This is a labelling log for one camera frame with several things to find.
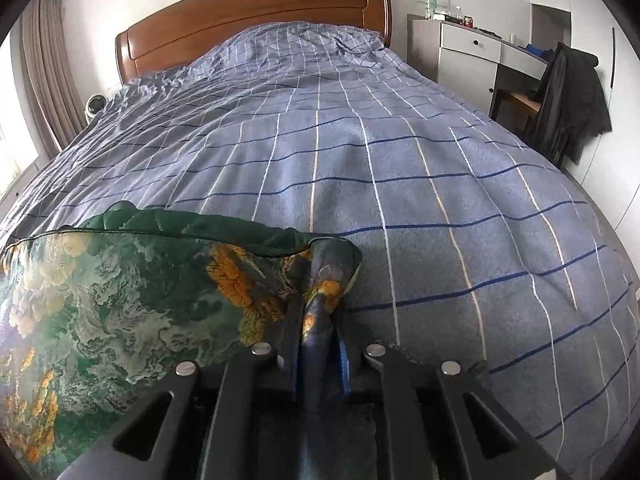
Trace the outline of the wooden chair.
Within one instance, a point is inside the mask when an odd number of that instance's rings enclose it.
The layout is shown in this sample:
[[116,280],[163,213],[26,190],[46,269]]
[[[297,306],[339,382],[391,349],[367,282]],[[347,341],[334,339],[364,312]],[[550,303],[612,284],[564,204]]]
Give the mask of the wooden chair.
[[525,94],[498,89],[491,105],[489,117],[506,130],[521,136],[528,127],[535,125],[541,104]]

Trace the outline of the blue plaid bed duvet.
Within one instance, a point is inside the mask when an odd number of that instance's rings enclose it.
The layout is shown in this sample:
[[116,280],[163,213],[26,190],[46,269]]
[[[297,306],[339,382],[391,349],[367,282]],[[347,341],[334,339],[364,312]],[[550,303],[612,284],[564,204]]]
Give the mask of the blue plaid bed duvet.
[[413,361],[456,361],[576,479],[639,421],[637,279],[551,162],[376,32],[273,23],[125,84],[1,222],[1,251],[111,206],[336,236],[335,310]]

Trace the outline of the beige window curtain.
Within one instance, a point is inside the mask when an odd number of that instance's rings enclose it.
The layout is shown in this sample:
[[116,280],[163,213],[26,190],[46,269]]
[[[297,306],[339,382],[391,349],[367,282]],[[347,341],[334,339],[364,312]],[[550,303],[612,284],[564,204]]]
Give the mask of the beige window curtain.
[[20,18],[18,39],[27,102],[44,151],[52,158],[87,125],[70,70],[62,0],[30,0]]

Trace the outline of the white desk with drawers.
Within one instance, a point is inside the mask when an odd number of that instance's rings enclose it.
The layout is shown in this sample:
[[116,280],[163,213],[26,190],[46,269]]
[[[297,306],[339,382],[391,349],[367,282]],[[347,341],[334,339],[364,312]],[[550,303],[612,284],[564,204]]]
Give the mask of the white desk with drawers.
[[498,93],[536,88],[547,63],[487,32],[407,16],[407,61],[486,115]]

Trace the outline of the white round desk fan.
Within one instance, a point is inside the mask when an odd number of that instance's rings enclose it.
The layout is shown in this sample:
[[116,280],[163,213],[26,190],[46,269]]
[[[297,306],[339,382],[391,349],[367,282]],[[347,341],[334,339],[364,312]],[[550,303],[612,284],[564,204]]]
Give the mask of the white round desk fan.
[[85,104],[85,118],[87,124],[90,124],[90,122],[93,121],[93,118],[95,118],[96,115],[106,107],[106,103],[107,98],[102,96],[102,94],[96,93],[89,96],[89,99]]

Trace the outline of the black coat on chair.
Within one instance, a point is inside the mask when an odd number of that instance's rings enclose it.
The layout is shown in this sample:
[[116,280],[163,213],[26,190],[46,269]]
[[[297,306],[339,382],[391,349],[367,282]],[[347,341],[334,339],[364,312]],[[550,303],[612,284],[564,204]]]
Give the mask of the black coat on chair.
[[588,142],[612,130],[598,64],[595,55],[560,42],[538,89],[527,93],[540,109],[525,129],[525,142],[555,167],[566,158],[577,164]]

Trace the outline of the green landscape print silk jacket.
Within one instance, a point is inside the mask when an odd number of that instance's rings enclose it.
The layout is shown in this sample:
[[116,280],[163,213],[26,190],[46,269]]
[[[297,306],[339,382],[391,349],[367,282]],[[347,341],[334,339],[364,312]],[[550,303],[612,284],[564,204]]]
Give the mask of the green landscape print silk jacket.
[[1,252],[1,433],[53,479],[175,364],[227,361],[330,317],[361,266],[344,238],[121,202]]

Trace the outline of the brown wooden headboard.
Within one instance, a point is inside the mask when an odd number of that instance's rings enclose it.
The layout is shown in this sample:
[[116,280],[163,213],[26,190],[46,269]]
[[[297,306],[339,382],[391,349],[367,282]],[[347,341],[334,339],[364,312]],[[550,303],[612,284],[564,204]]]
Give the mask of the brown wooden headboard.
[[115,39],[120,80],[188,64],[243,29],[273,22],[350,25],[392,39],[392,0],[180,0]]

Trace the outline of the clear bottle on desk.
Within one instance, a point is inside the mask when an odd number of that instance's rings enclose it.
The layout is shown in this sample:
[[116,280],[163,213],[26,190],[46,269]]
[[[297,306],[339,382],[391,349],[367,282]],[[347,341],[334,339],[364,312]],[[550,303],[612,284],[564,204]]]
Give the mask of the clear bottle on desk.
[[424,0],[424,18],[431,20],[437,11],[437,0]]

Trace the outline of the white wardrobe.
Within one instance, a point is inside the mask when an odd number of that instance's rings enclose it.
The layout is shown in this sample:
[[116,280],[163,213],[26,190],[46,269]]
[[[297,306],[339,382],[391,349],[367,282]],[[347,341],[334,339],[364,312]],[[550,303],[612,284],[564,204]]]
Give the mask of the white wardrobe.
[[620,239],[639,241],[639,58],[602,0],[530,0],[567,11],[570,46],[595,55],[612,131],[590,141],[567,170],[599,206]]

